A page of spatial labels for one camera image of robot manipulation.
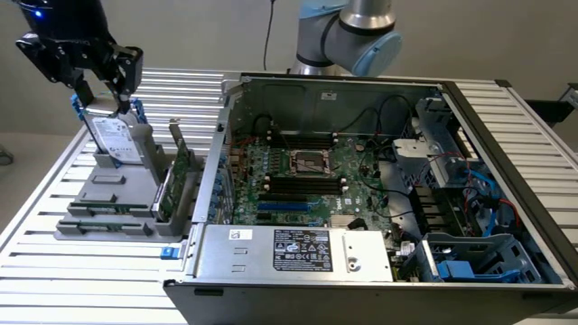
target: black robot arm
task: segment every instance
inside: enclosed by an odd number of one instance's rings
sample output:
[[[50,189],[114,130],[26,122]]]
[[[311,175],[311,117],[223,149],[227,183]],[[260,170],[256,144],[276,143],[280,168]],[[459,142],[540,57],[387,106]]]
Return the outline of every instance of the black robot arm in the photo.
[[[116,44],[100,0],[14,0],[32,29],[16,45],[46,79],[72,88],[85,107],[93,100],[84,80],[92,70],[105,83],[118,112],[141,82],[142,50]]]

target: gray robot arm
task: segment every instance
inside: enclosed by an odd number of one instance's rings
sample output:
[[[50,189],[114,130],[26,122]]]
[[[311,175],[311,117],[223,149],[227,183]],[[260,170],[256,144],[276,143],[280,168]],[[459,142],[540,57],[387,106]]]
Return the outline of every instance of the gray robot arm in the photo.
[[[304,1],[292,74],[376,77],[400,50],[391,0]]]

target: cpu socket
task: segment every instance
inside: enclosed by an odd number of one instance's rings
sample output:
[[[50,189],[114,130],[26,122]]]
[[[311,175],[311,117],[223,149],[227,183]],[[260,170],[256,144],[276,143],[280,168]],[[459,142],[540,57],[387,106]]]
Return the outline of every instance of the cpu socket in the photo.
[[[292,150],[291,172],[293,174],[331,174],[327,150]]]

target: motherboard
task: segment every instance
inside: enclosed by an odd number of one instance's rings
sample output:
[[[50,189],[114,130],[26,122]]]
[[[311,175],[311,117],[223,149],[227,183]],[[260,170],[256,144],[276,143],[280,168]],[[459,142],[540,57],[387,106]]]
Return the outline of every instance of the motherboard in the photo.
[[[357,137],[249,137],[231,150],[233,223],[389,229],[377,155]]]

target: white sticker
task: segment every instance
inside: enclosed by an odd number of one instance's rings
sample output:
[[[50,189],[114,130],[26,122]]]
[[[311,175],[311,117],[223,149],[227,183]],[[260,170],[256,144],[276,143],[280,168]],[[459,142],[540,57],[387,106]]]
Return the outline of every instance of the white sticker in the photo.
[[[336,93],[321,93],[321,100],[336,100]]]
[[[228,231],[228,240],[251,240],[252,229],[231,229]]]
[[[108,117],[94,117],[92,123],[108,154],[121,163],[140,164],[141,158],[129,136],[126,123]]]

